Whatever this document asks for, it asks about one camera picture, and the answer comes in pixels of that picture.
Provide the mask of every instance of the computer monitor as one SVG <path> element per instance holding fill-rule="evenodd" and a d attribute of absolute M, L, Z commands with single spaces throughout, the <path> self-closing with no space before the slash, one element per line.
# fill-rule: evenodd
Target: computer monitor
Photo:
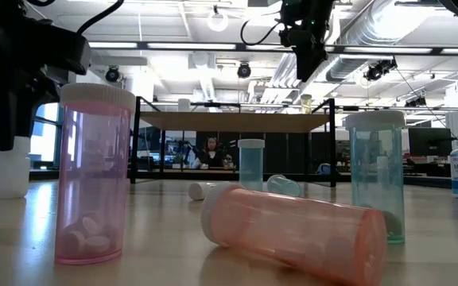
<path fill-rule="evenodd" d="M 161 131 L 154 126 L 139 128 L 138 151 L 160 150 L 160 133 Z"/>
<path fill-rule="evenodd" d="M 452 133 L 447 128 L 408 128 L 411 156 L 449 156 Z"/>

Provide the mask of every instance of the camera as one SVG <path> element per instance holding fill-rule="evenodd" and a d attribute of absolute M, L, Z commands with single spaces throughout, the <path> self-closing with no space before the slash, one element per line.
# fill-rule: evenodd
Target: camera
<path fill-rule="evenodd" d="M 395 61 L 395 58 L 392 60 L 380 60 L 377 64 L 370 65 L 369 70 L 363 75 L 363 77 L 368 81 L 380 80 L 394 68 L 397 68 L 397 61 Z"/>
<path fill-rule="evenodd" d="M 250 69 L 248 63 L 241 63 L 238 68 L 238 77 L 240 79 L 246 79 L 250 76 L 251 72 L 252 70 Z"/>
<path fill-rule="evenodd" d="M 117 83 L 122 79 L 123 75 L 119 72 L 118 66 L 110 66 L 109 70 L 105 74 L 105 79 L 109 83 Z"/>

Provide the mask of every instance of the window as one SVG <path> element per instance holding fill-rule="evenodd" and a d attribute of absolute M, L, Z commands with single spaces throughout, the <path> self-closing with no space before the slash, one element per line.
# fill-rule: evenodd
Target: window
<path fill-rule="evenodd" d="M 29 158 L 32 162 L 54 161 L 56 128 L 57 127 L 52 124 L 35 122 L 33 135 L 31 136 L 31 152 L 29 152 Z"/>
<path fill-rule="evenodd" d="M 58 103 L 47 103 L 38 107 L 37 117 L 45 118 L 51 121 L 57 121 Z"/>

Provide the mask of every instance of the woman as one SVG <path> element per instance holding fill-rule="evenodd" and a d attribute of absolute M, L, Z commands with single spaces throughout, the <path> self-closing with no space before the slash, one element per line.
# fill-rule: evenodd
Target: woman
<path fill-rule="evenodd" d="M 219 142 L 211 137 L 206 141 L 203 152 L 198 154 L 194 168 L 206 164 L 209 168 L 223 167 L 223 155 L 219 152 Z"/>

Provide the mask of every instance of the wooden table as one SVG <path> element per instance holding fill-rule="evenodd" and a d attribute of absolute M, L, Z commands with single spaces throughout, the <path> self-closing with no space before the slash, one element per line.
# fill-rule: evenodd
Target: wooden table
<path fill-rule="evenodd" d="M 141 119 L 161 130 L 259 133 L 310 133 L 328 123 L 324 114 L 141 112 Z"/>
<path fill-rule="evenodd" d="M 231 249 L 203 235 L 202 203 L 190 182 L 155 180 L 127 197 L 123 255 L 98 265 L 54 264 L 55 182 L 30 184 L 25 199 L 0 200 L 0 285 L 306 286 L 315 277 Z M 350 184 L 336 191 L 301 184 L 309 198 L 349 203 Z M 406 244 L 390 245 L 384 286 L 458 285 L 458 199 L 450 191 L 405 187 Z"/>

